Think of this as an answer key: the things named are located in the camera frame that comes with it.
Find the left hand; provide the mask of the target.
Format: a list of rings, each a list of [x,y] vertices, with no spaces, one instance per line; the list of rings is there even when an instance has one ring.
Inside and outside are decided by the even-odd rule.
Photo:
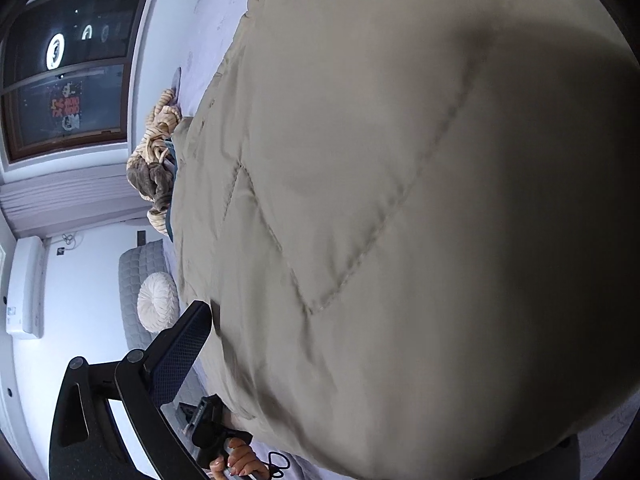
[[[211,479],[226,480],[234,477],[254,476],[257,479],[268,479],[266,465],[257,457],[249,444],[234,438],[228,442],[227,456],[219,455],[209,464],[207,475]]]

